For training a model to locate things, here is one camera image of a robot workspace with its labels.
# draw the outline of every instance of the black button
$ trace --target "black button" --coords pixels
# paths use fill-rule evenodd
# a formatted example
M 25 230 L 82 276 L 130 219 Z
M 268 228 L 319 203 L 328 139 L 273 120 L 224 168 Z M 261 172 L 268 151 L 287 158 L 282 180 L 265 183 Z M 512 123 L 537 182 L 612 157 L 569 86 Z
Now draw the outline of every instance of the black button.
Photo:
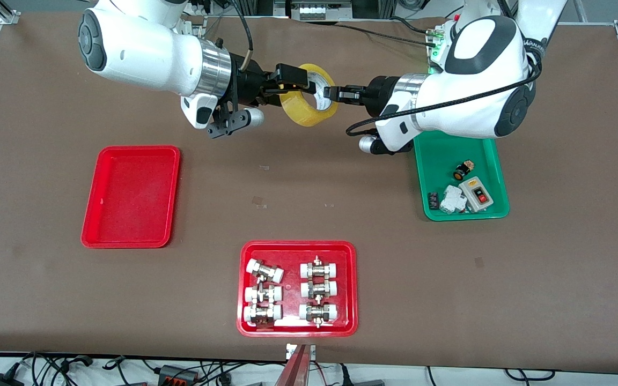
M 211 112 L 213 112 L 213 110 L 211 110 L 211 108 L 208 107 L 200 107 L 197 109 L 197 123 L 198 124 L 208 124 L 209 123 L 209 117 L 211 117 Z

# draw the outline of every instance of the yellow tape roll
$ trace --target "yellow tape roll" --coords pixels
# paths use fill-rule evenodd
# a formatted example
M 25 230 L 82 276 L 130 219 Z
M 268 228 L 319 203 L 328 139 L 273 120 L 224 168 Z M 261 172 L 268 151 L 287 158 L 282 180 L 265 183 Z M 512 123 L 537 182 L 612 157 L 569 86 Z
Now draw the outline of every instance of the yellow tape roll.
M 338 103 L 323 97 L 323 88 L 334 86 L 333 79 L 326 71 L 316 64 L 302 64 L 301 69 L 306 69 L 309 75 L 309 81 L 316 83 L 316 108 L 309 105 L 304 99 L 301 91 L 291 91 L 280 95 L 280 103 L 285 110 L 285 114 L 296 124 L 304 127 L 312 127 L 321 121 L 333 117 L 333 114 L 338 110 Z

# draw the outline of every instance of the red tray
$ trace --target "red tray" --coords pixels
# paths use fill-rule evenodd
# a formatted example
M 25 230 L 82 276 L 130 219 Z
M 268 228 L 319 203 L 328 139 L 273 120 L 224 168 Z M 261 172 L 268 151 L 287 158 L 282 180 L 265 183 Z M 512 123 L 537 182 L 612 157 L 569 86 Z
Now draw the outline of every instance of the red tray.
M 314 323 L 300 320 L 299 305 L 302 299 L 299 284 L 306 279 L 299 276 L 299 265 L 312 262 L 318 255 L 322 262 L 336 264 L 338 285 L 337 296 L 326 299 L 338 307 L 338 318 L 316 328 Z M 256 278 L 247 273 L 250 259 L 263 261 L 265 265 L 277 265 L 285 270 L 280 286 L 283 288 L 283 318 L 276 320 L 270 328 L 257 328 L 245 322 L 242 309 L 245 301 L 245 287 L 256 284 Z M 240 254 L 240 281 L 238 285 L 238 331 L 245 337 L 348 337 L 356 331 L 356 251 L 346 241 L 250 241 Z
M 180 152 L 110 146 L 97 158 L 80 239 L 88 248 L 159 248 L 171 234 Z

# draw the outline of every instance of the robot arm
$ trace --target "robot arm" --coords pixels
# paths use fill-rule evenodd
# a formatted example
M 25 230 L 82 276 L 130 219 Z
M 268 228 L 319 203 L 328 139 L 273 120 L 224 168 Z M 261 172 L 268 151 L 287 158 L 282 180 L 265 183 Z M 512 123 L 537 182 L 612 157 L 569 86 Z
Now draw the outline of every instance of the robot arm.
M 99 0 L 85 10 L 78 29 L 86 66 L 110 80 L 178 94 L 189 122 L 213 138 L 262 124 L 255 107 L 280 106 L 281 93 L 316 93 L 304 69 L 278 64 L 267 72 L 248 60 L 242 71 L 245 58 L 228 52 L 223 41 L 187 34 L 181 19 L 186 3 Z
M 512 18 L 500 15 L 496 0 L 466 0 L 456 22 L 431 33 L 437 46 L 429 56 L 437 71 L 377 77 L 367 87 L 336 86 L 324 94 L 367 107 L 374 118 L 353 125 L 348 134 L 365 135 L 359 146 L 371 154 L 410 151 L 412 139 L 427 130 L 503 137 L 517 129 L 534 100 L 533 80 L 565 3 L 519 0 Z M 351 132 L 371 122 L 375 129 Z

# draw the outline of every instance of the black cable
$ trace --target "black cable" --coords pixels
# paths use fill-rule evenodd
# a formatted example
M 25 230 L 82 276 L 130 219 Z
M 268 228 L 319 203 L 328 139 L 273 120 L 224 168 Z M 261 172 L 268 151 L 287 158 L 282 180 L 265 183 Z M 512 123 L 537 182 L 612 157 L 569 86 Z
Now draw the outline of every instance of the black cable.
M 233 370 L 235 370 L 235 369 L 239 369 L 240 367 L 245 366 L 246 364 L 247 364 L 247 363 L 239 363 L 239 364 L 237 364 L 237 365 L 235 365 L 235 366 L 231 367 L 230 369 L 228 369 L 228 370 L 225 370 L 225 371 L 221 372 L 220 374 L 218 374 L 218 375 L 214 376 L 214 377 L 213 377 L 213 378 L 211 378 L 211 379 L 201 380 L 201 382 L 202 382 L 201 386 L 206 386 L 206 384 L 209 384 L 211 381 L 215 380 L 215 379 L 216 379 L 216 378 L 218 378 L 219 376 L 222 376 L 223 374 L 228 374 L 228 373 L 230 373 L 231 371 L 233 371 Z
M 247 34 L 247 49 L 250 51 L 254 51 L 254 44 L 252 42 L 252 33 L 249 31 L 249 26 L 247 25 L 247 20 L 245 20 L 245 15 L 242 14 L 242 10 L 240 10 L 240 4 L 238 4 L 238 0 L 231 0 L 233 3 L 233 7 L 235 11 L 238 13 L 240 17 L 240 21 L 242 21 L 242 27 L 245 29 L 245 34 Z
M 348 367 L 345 366 L 344 363 L 341 363 L 340 367 L 343 368 L 343 386 L 354 386 L 350 379 L 350 372 L 348 371 Z
M 35 373 L 35 363 L 36 362 L 37 362 L 37 353 L 32 355 L 32 364 L 30 365 L 30 376 L 32 377 L 32 384 L 34 384 L 35 386 L 40 386 L 40 384 L 37 383 L 38 374 Z
M 50 369 L 52 369 L 52 365 L 50 365 L 49 363 L 47 363 L 47 369 L 45 369 L 45 372 L 42 374 L 42 378 L 40 379 L 40 385 L 44 385 L 45 383 L 45 379 L 47 378 L 47 374 L 49 374 Z
M 402 24 L 404 24 L 405 27 L 407 27 L 408 29 L 411 29 L 414 32 L 419 32 L 420 34 L 426 34 L 426 30 L 425 29 L 421 29 L 421 28 L 417 28 L 414 27 L 412 24 L 410 24 L 406 19 L 402 19 L 401 17 L 398 16 L 392 16 L 390 17 L 390 19 L 388 20 L 397 20 L 399 22 L 402 22 Z
M 471 95 L 465 98 L 459 98 L 459 99 L 451 100 L 448 102 L 437 103 L 436 105 L 417 107 L 417 108 L 412 108 L 410 110 L 402 110 L 401 112 L 397 112 L 397 113 L 381 115 L 380 117 L 369 118 L 368 120 L 363 120 L 361 122 L 357 122 L 356 124 L 351 125 L 350 127 L 348 127 L 347 130 L 345 130 L 345 132 L 350 137 L 356 137 L 357 135 L 371 134 L 372 131 L 369 131 L 369 130 L 362 130 L 358 132 L 353 132 L 353 130 L 356 129 L 357 127 L 362 127 L 363 125 L 371 124 L 373 122 L 389 120 L 389 119 L 397 118 L 397 117 L 404 117 L 405 115 L 425 113 L 425 112 L 429 112 L 430 110 L 436 110 L 437 108 L 460 105 L 461 103 L 471 102 L 473 100 L 477 100 L 480 98 L 485 98 L 491 95 L 503 93 L 505 91 L 512 90 L 513 88 L 517 88 L 523 85 L 528 85 L 532 81 L 535 81 L 538 78 L 538 76 L 540 76 L 540 73 L 542 73 L 542 64 L 540 63 L 540 59 L 538 59 L 537 64 L 534 64 L 532 61 L 529 61 L 529 63 L 530 63 L 531 68 L 534 71 L 533 75 L 529 76 L 525 80 L 512 83 L 512 85 L 496 88 L 495 90 L 486 91 L 484 93 L 478 93 L 476 95 Z
M 414 44 L 421 44 L 421 46 L 427 46 L 427 47 L 435 47 L 436 46 L 432 42 L 413 41 L 411 39 L 405 39 L 405 38 L 401 38 L 399 36 L 392 36 L 392 35 L 381 34 L 380 32 L 370 31 L 368 29 L 363 29 L 363 28 L 359 28 L 359 27 L 353 27 L 351 25 L 336 24 L 334 26 L 335 27 L 348 28 L 348 29 L 354 29 L 355 31 L 364 32 L 365 34 L 372 34 L 372 35 L 380 36 L 380 37 L 383 37 L 383 38 L 393 39 L 393 40 L 396 40 L 396 41 L 412 42 Z
M 59 367 L 56 364 L 56 360 L 52 361 L 51 359 L 45 357 L 44 355 L 41 355 L 42 358 L 44 358 L 50 366 L 52 366 L 55 370 L 56 373 L 54 373 L 54 377 L 52 377 L 51 379 L 51 384 L 54 384 L 54 378 L 56 378 L 57 375 L 59 375 L 59 373 L 61 373 L 61 376 L 64 378 L 64 380 L 66 381 L 66 385 L 71 383 L 73 384 L 73 386 L 78 386 L 78 384 L 76 383 L 76 381 L 74 381 L 70 376 L 68 376 L 68 374 L 66 374 L 66 372 L 64 372 L 61 367 Z
M 513 376 L 510 373 L 510 369 L 504 369 L 505 370 L 505 375 L 507 375 L 508 377 L 510 377 L 511 379 L 517 381 L 517 382 L 523 382 L 526 384 L 526 386 L 530 386 L 529 381 L 532 382 L 543 382 L 543 381 L 549 381 L 552 378 L 555 377 L 555 374 L 557 374 L 556 371 L 554 370 L 545 370 L 545 371 L 549 371 L 550 375 L 549 376 L 545 376 L 543 378 L 530 378 L 526 376 L 526 373 L 523 371 L 523 369 L 517 369 L 517 371 L 521 374 L 522 378 L 518 378 L 516 376 Z
M 497 0 L 497 3 L 500 5 L 500 12 L 502 12 L 502 15 L 512 18 L 512 10 L 510 10 L 507 0 Z
M 249 66 L 250 61 L 252 60 L 252 53 L 254 52 L 254 44 L 252 43 L 252 33 L 249 31 L 249 26 L 247 25 L 247 20 L 245 20 L 245 15 L 242 14 L 240 10 L 240 4 L 238 4 L 238 0 L 230 0 L 233 3 L 233 7 L 235 11 L 238 13 L 240 17 L 240 21 L 242 21 L 242 26 L 245 29 L 245 34 L 247 34 L 247 53 L 245 54 L 245 60 L 242 62 L 240 66 L 240 72 L 245 72 L 247 70 L 247 66 Z
M 453 11 L 452 11 L 452 12 L 450 12 L 450 13 L 448 13 L 448 14 L 445 16 L 445 19 L 447 19 L 448 17 L 450 17 L 450 16 L 451 16 L 453 13 L 455 13 L 456 11 L 461 10 L 461 8 L 464 8 L 464 6 L 462 5 L 461 7 L 459 7 L 459 8 L 457 8 L 457 9 L 453 10 Z
M 432 373 L 432 371 L 431 371 L 431 366 L 426 366 L 426 370 L 429 372 L 429 378 L 431 379 L 431 384 L 432 384 L 433 386 L 437 386 L 437 384 L 436 384 L 436 380 L 435 380 L 435 379 L 433 379 L 433 373 Z
M 124 356 L 120 356 L 117 357 L 115 359 L 111 359 L 110 361 L 107 361 L 103 366 L 101 366 L 102 369 L 105 370 L 113 370 L 115 368 L 118 369 L 118 374 L 120 374 L 121 379 L 123 379 L 123 383 L 126 386 L 130 386 L 130 383 L 128 383 L 128 380 L 126 379 L 125 374 L 123 374 L 123 369 L 121 368 L 121 362 L 125 361 L 126 357 Z
M 150 369 L 154 373 L 157 372 L 157 368 L 156 367 L 149 366 L 149 363 L 147 363 L 147 361 L 145 361 L 144 359 L 140 359 L 140 360 L 142 361 L 142 363 L 144 363 L 145 366 L 147 366 L 147 369 Z
M 116 365 L 116 367 L 118 367 L 118 374 L 121 375 L 121 379 L 123 379 L 123 383 L 125 383 L 126 386 L 130 386 L 130 383 L 128 383 L 128 380 L 126 379 L 125 374 L 123 374 L 123 369 L 121 368 L 120 362 Z

